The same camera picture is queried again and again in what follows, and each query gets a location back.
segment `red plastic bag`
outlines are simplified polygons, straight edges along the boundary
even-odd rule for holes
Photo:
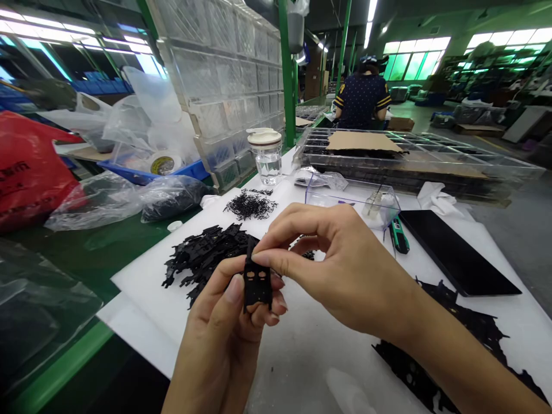
[[[0,113],[0,233],[44,221],[78,184],[52,145],[79,137]]]

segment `navy polka dot shirt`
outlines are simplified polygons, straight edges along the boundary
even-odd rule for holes
[[[342,110],[338,128],[370,129],[374,110],[386,108],[390,103],[391,96],[382,76],[349,76],[334,100],[335,106]]]

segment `gray floor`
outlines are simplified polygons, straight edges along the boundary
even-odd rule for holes
[[[395,116],[413,119],[413,132],[432,132],[524,159],[526,153],[507,141],[491,138],[483,141],[448,129],[430,127],[433,112],[451,111],[455,105],[446,102],[439,108],[424,108],[405,102],[392,105],[391,112]],[[552,318],[552,254],[548,238],[552,236],[552,172],[546,171],[539,180],[527,182],[510,199],[512,203],[505,209],[474,205],[472,215],[487,227],[523,283]]]

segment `tape roll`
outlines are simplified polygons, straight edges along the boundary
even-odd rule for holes
[[[182,168],[182,158],[171,151],[159,151],[148,159],[149,171],[152,174],[168,175]]]

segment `jar lid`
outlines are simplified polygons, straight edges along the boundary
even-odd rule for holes
[[[251,128],[246,129],[246,132],[250,134],[247,140],[251,145],[274,145],[282,140],[282,134],[272,128]]]

